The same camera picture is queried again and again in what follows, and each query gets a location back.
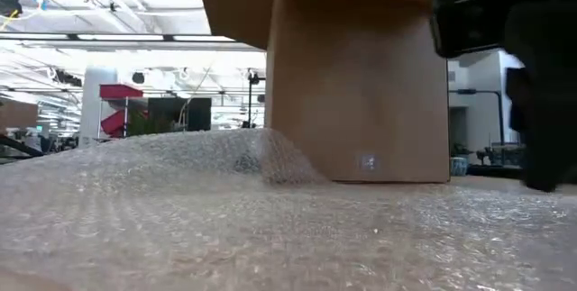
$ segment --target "wall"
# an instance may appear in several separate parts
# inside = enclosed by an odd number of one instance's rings
[[[333,180],[447,181],[446,61],[427,17],[384,0],[275,0],[267,124]]]
[[[502,91],[500,55],[497,51],[488,54],[468,68],[469,88]],[[464,96],[467,108],[467,147],[472,151],[482,150],[492,142],[499,141],[499,104],[494,94]],[[478,162],[476,156],[471,161]]]
[[[449,142],[454,144],[467,145],[467,108],[451,107],[449,110]]]
[[[458,60],[447,61],[447,69],[454,72],[454,81],[449,80],[449,90],[469,88],[469,69],[461,67]],[[449,106],[466,107],[469,105],[467,96],[449,94]]]

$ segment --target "red staircase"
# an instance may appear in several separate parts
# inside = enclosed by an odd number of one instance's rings
[[[127,98],[143,97],[144,93],[136,88],[122,85],[122,84],[105,84],[100,86],[100,98],[103,101],[109,102],[114,108],[119,108],[119,105],[126,105]],[[124,136],[124,120],[126,110],[122,107],[114,114],[108,116],[104,120],[101,119],[100,126],[102,130],[113,138],[121,138]]]

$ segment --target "white column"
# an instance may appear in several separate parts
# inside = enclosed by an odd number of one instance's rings
[[[516,141],[517,134],[511,128],[510,123],[510,109],[511,100],[505,94],[507,83],[507,68],[523,68],[523,64],[514,56],[507,54],[505,51],[499,51],[499,61],[501,65],[501,86],[503,87],[503,118],[505,119],[505,141]]]
[[[100,138],[106,138],[100,128],[100,121],[114,113],[108,103],[101,103],[100,85],[118,83],[115,68],[102,66],[88,66],[85,73],[82,95],[82,118],[80,121],[79,147],[86,147],[96,143],[98,133]]]

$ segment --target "green plant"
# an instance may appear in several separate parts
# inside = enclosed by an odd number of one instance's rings
[[[150,118],[143,112],[128,112],[127,131],[129,136],[139,136],[172,131],[172,123],[165,118]]]
[[[467,156],[471,155],[473,151],[468,150],[464,145],[461,143],[453,144],[451,148],[451,157],[459,157],[459,156]]]

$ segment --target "pillar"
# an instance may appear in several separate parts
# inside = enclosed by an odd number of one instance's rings
[[[114,113],[108,103],[101,103],[100,85],[115,84],[118,75],[115,68],[88,66],[85,73],[82,95],[82,117],[80,120],[79,147],[95,144],[100,132],[100,138],[107,136],[101,132],[100,121]]]

